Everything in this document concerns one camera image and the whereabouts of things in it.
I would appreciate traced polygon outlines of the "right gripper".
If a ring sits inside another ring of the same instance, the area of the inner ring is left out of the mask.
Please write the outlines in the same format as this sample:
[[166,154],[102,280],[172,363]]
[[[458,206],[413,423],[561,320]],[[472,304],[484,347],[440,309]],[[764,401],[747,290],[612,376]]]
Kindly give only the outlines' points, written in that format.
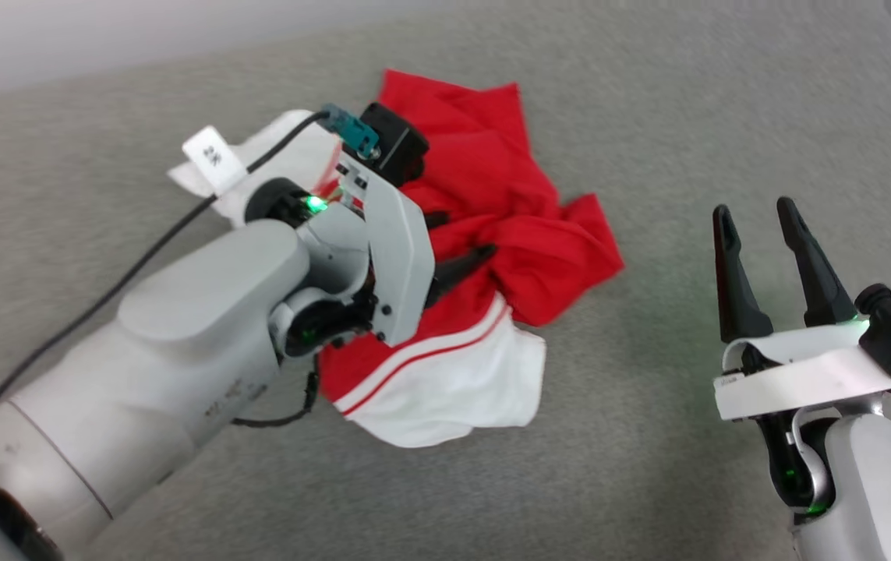
[[720,340],[728,344],[723,375],[713,386],[725,422],[891,390],[891,376],[859,348],[869,324],[852,322],[854,302],[794,200],[781,196],[776,210],[785,245],[797,260],[809,327],[781,333],[773,333],[749,284],[733,214],[726,205],[712,212]]

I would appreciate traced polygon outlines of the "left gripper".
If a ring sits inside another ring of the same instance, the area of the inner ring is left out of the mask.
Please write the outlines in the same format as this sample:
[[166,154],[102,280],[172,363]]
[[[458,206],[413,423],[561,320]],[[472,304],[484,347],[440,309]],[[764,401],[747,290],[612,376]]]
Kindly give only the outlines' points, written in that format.
[[388,347],[416,334],[430,309],[484,266],[495,245],[436,263],[428,230],[448,212],[420,207],[356,157],[336,162],[341,195],[298,228],[309,273],[298,292],[298,347],[319,348],[350,333]]

